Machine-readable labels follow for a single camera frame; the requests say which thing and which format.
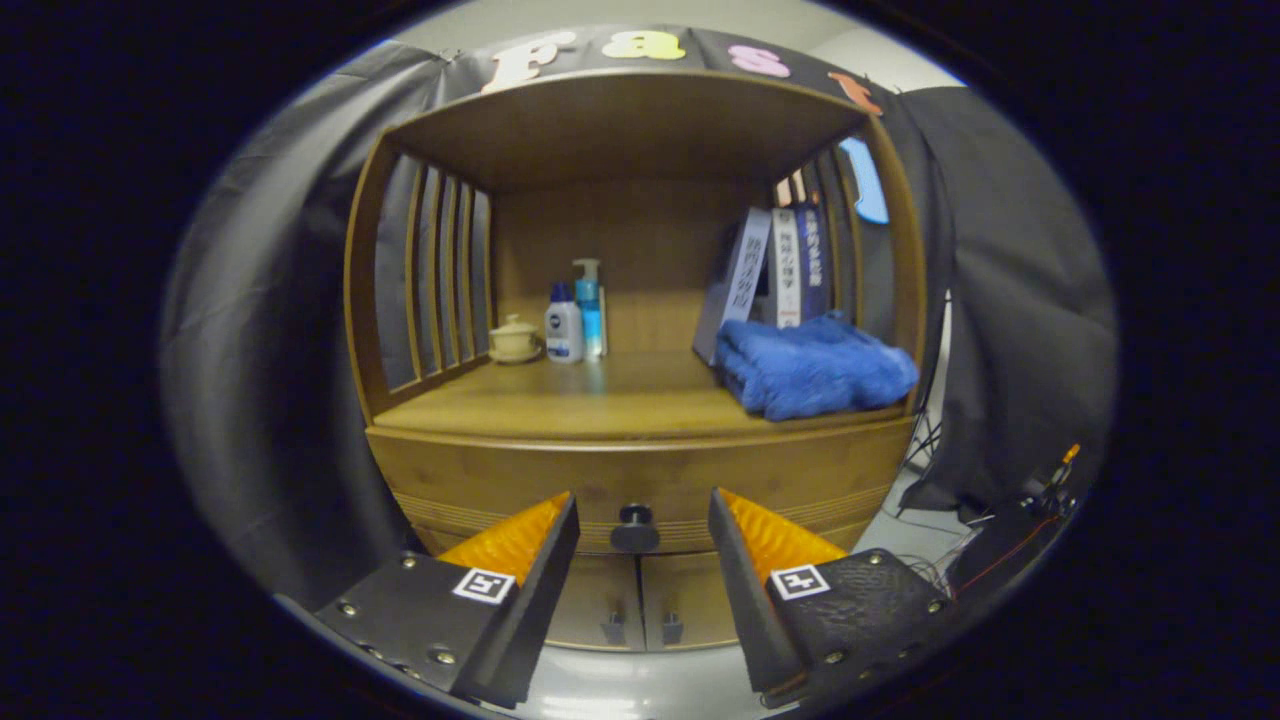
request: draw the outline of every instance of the blue bottle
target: blue bottle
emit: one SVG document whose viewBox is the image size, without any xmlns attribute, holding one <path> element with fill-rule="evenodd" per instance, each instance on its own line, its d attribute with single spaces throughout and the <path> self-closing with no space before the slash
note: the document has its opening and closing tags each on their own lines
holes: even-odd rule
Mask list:
<svg viewBox="0 0 1280 720">
<path fill-rule="evenodd" d="M 594 363 L 604 355 L 604 315 L 600 311 L 600 261 L 591 258 L 573 260 L 582 266 L 582 277 L 573 283 L 577 307 L 582 311 L 582 359 Z"/>
</svg>

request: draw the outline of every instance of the bottle cap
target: bottle cap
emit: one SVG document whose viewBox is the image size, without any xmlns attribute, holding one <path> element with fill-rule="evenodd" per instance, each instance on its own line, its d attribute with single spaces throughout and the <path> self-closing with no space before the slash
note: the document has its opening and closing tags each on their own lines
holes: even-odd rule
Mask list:
<svg viewBox="0 0 1280 720">
<path fill-rule="evenodd" d="M 552 302 L 573 302 L 568 283 L 552 283 Z"/>
</svg>

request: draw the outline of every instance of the decorative letter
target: decorative letter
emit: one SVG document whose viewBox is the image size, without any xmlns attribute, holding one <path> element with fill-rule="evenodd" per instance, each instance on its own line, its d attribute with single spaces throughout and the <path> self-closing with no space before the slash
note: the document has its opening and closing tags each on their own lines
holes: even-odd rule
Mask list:
<svg viewBox="0 0 1280 720">
<path fill-rule="evenodd" d="M 874 113 L 876 115 L 884 114 L 884 110 L 881 110 L 879 105 L 872 102 L 870 91 L 858 85 L 858 81 L 855 81 L 854 78 L 846 76 L 845 73 L 827 73 L 827 77 L 838 82 L 840 90 L 844 90 L 845 95 L 864 110 Z"/>
<path fill-rule="evenodd" d="M 614 33 L 612 42 L 600 49 L 609 58 L 653 58 L 654 60 L 678 60 L 685 56 L 680 38 L 669 32 L 654 29 L 635 29 Z"/>
<path fill-rule="evenodd" d="M 556 53 L 561 45 L 573 42 L 577 36 L 570 31 L 557 32 L 547 37 L 517 45 L 515 47 L 494 53 L 493 60 L 498 63 L 498 69 L 493 73 L 489 85 L 480 88 L 480 92 L 493 92 L 517 86 L 525 81 L 538 77 L 539 69 L 530 67 L 530 63 L 545 65 L 556 59 Z"/>
<path fill-rule="evenodd" d="M 733 64 L 744 70 L 760 73 L 762 76 L 791 77 L 791 68 L 780 63 L 780 58 L 763 47 L 749 47 L 746 45 L 733 45 L 728 49 L 733 56 Z"/>
</svg>

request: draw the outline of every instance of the letter a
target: letter a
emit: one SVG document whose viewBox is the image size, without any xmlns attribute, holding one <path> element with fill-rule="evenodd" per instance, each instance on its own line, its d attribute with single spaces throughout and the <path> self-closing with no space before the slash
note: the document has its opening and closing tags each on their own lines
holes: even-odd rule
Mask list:
<svg viewBox="0 0 1280 720">
<path fill-rule="evenodd" d="M 614 33 L 611 42 L 600 49 L 609 58 L 653 58 L 678 60 L 685 56 L 680 38 L 669 32 L 635 29 Z"/>
</svg>

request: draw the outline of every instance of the book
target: book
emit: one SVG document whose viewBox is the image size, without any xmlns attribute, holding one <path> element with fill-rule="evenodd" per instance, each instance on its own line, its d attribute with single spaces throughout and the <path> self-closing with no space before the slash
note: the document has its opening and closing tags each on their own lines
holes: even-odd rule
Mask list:
<svg viewBox="0 0 1280 720">
<path fill-rule="evenodd" d="M 812 320 L 831 310 L 831 249 L 823 237 L 818 206 L 805 202 L 795 206 L 796 234 L 800 241 L 800 322 Z"/>
<path fill-rule="evenodd" d="M 831 310 L 831 251 L 823 242 L 817 205 L 797 202 L 772 214 L 763 292 L 750 319 L 791 328 Z"/>
<path fill-rule="evenodd" d="M 755 300 L 760 268 L 773 223 L 768 210 L 750 208 L 739 223 L 728 252 L 721 256 L 707 288 L 703 311 L 694 332 L 694 352 L 716 366 L 716 334 L 724 320 L 746 320 Z"/>
</svg>

